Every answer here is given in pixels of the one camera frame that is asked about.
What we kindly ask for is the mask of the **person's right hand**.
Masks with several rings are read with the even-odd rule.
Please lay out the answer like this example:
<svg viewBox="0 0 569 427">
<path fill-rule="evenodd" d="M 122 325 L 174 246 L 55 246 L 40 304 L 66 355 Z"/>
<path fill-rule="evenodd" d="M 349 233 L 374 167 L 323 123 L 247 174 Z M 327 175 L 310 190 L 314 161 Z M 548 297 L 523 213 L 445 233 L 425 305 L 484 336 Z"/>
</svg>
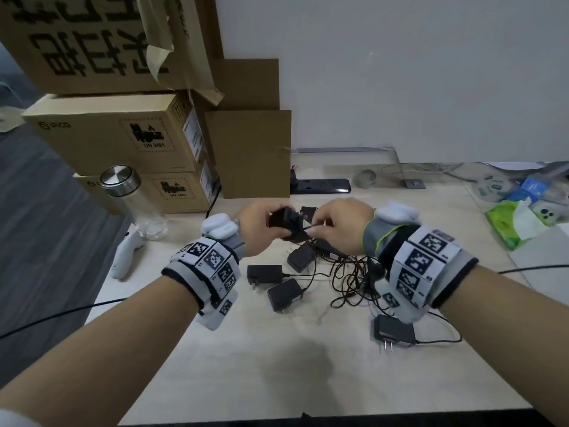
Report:
<svg viewBox="0 0 569 427">
<path fill-rule="evenodd" d="M 332 206 L 333 238 L 328 243 L 345 255 L 362 256 L 362 234 L 374 218 L 374 208 L 353 198 L 335 199 L 324 205 Z"/>
</svg>

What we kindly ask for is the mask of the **person's left hand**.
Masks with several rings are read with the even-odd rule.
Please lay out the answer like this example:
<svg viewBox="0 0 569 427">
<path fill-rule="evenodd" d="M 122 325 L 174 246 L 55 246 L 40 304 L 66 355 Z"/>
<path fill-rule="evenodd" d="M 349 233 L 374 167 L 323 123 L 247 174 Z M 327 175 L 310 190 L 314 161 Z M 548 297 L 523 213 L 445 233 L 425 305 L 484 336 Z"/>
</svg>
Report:
<svg viewBox="0 0 569 427">
<path fill-rule="evenodd" d="M 281 208 L 292 207 L 286 201 L 276 199 L 259 199 L 244 206 L 236 215 L 239 221 L 241 237 L 245 243 L 245 256 L 254 257 L 277 239 L 287 238 L 291 235 L 288 229 L 269 227 L 270 216 Z"/>
</svg>

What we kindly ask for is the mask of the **black power adapter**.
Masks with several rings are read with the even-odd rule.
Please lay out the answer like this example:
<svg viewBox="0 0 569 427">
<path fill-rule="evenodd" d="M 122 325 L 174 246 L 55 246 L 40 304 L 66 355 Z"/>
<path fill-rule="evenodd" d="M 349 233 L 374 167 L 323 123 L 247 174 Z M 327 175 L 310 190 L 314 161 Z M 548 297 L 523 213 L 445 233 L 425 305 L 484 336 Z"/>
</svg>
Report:
<svg viewBox="0 0 569 427">
<path fill-rule="evenodd" d="M 246 279 L 252 290 L 262 285 L 277 285 L 283 280 L 282 265 L 248 265 Z"/>
<path fill-rule="evenodd" d="M 395 347 L 408 348 L 418 344 L 414 326 L 393 316 L 376 316 L 372 321 L 372 334 L 383 349 L 389 352 L 393 352 Z"/>
<path fill-rule="evenodd" d="M 302 288 L 296 279 L 290 278 L 267 290 L 267 298 L 274 312 L 284 312 L 290 306 L 300 301 L 306 290 Z"/>
<path fill-rule="evenodd" d="M 304 215 L 290 207 L 283 207 L 270 214 L 268 227 L 284 228 L 290 231 L 288 237 L 282 238 L 284 241 L 304 243 L 309 240 L 309 236 L 305 231 L 305 229 L 309 227 L 309 224 L 306 222 Z"/>
<path fill-rule="evenodd" d="M 287 264 L 295 272 L 301 273 L 315 262 L 316 257 L 317 253 L 313 246 L 309 242 L 306 242 L 288 255 Z"/>
<path fill-rule="evenodd" d="M 332 247 L 327 241 L 319 238 L 312 240 L 312 247 L 317 256 L 327 261 L 337 262 L 346 258 L 344 253 Z"/>
</svg>

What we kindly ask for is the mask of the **person's right forearm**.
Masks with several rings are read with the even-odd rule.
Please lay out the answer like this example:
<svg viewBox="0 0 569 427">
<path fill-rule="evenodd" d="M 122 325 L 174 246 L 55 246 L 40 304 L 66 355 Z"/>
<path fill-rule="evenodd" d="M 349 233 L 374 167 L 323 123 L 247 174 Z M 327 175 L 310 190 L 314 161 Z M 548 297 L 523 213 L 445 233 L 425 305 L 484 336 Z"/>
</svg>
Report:
<svg viewBox="0 0 569 427">
<path fill-rule="evenodd" d="M 432 306 L 533 408 L 569 427 L 569 306 L 481 265 Z"/>
</svg>

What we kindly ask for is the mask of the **black power strip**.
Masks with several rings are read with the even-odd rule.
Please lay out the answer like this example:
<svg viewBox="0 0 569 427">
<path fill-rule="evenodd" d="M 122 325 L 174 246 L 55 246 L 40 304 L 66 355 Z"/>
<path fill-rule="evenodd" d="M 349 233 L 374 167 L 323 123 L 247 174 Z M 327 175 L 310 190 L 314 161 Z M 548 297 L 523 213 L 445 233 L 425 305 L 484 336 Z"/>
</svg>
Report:
<svg viewBox="0 0 569 427">
<path fill-rule="evenodd" d="M 299 179 L 295 166 L 290 169 L 291 195 L 348 194 L 352 187 L 348 179 Z"/>
</svg>

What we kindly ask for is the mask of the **plain brown cardboard box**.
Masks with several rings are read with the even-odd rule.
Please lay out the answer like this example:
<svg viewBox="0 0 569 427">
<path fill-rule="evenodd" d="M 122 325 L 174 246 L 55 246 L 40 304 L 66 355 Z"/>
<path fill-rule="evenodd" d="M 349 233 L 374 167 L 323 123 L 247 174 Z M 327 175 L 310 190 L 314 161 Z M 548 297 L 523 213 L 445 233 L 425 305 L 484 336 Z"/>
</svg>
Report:
<svg viewBox="0 0 569 427">
<path fill-rule="evenodd" d="M 290 110 L 205 113 L 225 199 L 289 198 Z"/>
</svg>

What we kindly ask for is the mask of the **clear round glass object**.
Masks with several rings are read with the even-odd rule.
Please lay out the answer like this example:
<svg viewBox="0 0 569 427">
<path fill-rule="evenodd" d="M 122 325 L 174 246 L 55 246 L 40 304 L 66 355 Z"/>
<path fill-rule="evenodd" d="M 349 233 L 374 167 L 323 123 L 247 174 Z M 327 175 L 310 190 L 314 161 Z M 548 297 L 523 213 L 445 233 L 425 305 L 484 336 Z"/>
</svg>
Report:
<svg viewBox="0 0 569 427">
<path fill-rule="evenodd" d="M 377 173 L 370 169 L 361 170 L 352 178 L 352 184 L 358 189 L 371 189 L 377 181 Z"/>
</svg>

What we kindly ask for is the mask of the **wrist marker band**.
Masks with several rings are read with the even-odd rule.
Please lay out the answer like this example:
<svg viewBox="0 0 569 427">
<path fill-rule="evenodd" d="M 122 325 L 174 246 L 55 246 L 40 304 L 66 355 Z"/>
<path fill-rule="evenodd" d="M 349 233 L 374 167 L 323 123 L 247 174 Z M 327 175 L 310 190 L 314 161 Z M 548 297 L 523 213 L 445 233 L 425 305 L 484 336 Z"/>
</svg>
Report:
<svg viewBox="0 0 569 427">
<path fill-rule="evenodd" d="M 161 274 L 185 287 L 196 299 L 196 320 L 215 331 L 237 302 L 239 262 L 245 241 L 238 220 L 219 213 L 205 219 L 201 237 L 178 251 Z"/>
<path fill-rule="evenodd" d="M 374 290 L 405 324 L 441 307 L 479 263 L 454 237 L 423 225 L 417 209 L 392 201 L 374 210 L 361 245 L 385 271 Z"/>
</svg>

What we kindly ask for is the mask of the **cardboard box with label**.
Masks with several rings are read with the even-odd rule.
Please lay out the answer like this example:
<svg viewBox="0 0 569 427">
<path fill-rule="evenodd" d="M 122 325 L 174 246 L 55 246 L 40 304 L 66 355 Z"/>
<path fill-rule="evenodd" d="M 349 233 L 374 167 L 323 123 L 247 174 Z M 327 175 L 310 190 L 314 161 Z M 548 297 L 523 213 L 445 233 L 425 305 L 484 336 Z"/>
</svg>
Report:
<svg viewBox="0 0 569 427">
<path fill-rule="evenodd" d="M 100 176 L 73 174 L 97 204 L 111 215 L 123 215 L 117 201 L 100 186 Z M 196 172 L 142 173 L 142 189 L 164 214 L 205 212 L 215 194 L 218 174 L 206 161 Z"/>
<path fill-rule="evenodd" d="M 209 160 L 186 92 L 47 94 L 23 119 L 81 175 L 121 164 L 140 173 L 198 172 Z"/>
</svg>

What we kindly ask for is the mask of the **right wrist marker band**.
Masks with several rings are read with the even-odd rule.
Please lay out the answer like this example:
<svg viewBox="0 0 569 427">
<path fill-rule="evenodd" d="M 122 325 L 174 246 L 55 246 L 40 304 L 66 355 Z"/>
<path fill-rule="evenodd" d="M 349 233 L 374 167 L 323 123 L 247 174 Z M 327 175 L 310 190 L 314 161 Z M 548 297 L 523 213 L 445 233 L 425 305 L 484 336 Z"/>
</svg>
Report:
<svg viewBox="0 0 569 427">
<path fill-rule="evenodd" d="M 423 225 L 417 209 L 392 201 L 374 210 L 361 245 L 385 271 L 374 290 L 405 324 L 441 307 L 479 263 L 454 237 Z"/>
</svg>

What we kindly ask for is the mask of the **white handheld controller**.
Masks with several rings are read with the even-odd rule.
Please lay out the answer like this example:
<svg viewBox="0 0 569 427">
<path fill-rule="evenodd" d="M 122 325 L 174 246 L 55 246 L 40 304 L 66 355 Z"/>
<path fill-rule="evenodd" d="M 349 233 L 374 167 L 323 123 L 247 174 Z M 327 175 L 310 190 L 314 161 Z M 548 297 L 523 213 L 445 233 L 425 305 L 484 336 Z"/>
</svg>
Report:
<svg viewBox="0 0 569 427">
<path fill-rule="evenodd" d="M 124 280 L 130 273 L 134 254 L 146 245 L 145 238 L 137 229 L 130 230 L 119 243 L 113 258 L 109 275 L 115 280 Z"/>
</svg>

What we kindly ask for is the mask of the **green tissue pack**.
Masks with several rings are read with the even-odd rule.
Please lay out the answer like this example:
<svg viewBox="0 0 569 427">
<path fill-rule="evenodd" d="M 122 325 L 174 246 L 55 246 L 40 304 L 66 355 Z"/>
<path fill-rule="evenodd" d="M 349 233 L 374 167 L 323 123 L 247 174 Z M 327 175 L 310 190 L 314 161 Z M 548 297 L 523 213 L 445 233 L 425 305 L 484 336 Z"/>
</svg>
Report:
<svg viewBox="0 0 569 427">
<path fill-rule="evenodd" d="M 509 251 L 515 251 L 551 228 L 531 209 L 530 199 L 501 201 L 484 212 L 484 216 Z"/>
</svg>

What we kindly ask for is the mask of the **blue packet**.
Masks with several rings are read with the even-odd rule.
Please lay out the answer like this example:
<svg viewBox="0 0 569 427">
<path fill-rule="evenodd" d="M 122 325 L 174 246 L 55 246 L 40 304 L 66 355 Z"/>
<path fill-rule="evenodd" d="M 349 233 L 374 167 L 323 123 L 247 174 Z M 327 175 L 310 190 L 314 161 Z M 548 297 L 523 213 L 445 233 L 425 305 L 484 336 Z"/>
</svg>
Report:
<svg viewBox="0 0 569 427">
<path fill-rule="evenodd" d="M 528 195 L 536 198 L 544 197 L 546 191 L 550 188 L 550 182 L 542 180 L 535 176 L 528 176 L 520 184 L 520 190 Z"/>
</svg>

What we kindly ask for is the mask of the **small white device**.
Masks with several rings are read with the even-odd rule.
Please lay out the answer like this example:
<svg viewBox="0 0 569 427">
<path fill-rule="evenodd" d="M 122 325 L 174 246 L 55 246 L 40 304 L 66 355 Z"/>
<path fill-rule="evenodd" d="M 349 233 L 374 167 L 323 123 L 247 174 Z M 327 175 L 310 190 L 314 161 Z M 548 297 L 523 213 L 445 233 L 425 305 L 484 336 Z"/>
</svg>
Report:
<svg viewBox="0 0 569 427">
<path fill-rule="evenodd" d="M 547 227 L 553 227 L 561 218 L 563 207 L 555 203 L 538 201 L 531 207 L 532 212 Z"/>
</svg>

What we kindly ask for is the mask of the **large printed cardboard box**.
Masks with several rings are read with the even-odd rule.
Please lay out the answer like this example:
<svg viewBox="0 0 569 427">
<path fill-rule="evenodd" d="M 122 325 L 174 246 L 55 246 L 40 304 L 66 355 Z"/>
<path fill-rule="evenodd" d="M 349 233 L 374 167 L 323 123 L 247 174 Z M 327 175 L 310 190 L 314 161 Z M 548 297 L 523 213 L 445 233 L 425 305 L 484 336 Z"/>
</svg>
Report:
<svg viewBox="0 0 569 427">
<path fill-rule="evenodd" d="M 197 0 L 0 0 L 0 43 L 40 91 L 195 90 L 217 106 Z"/>
</svg>

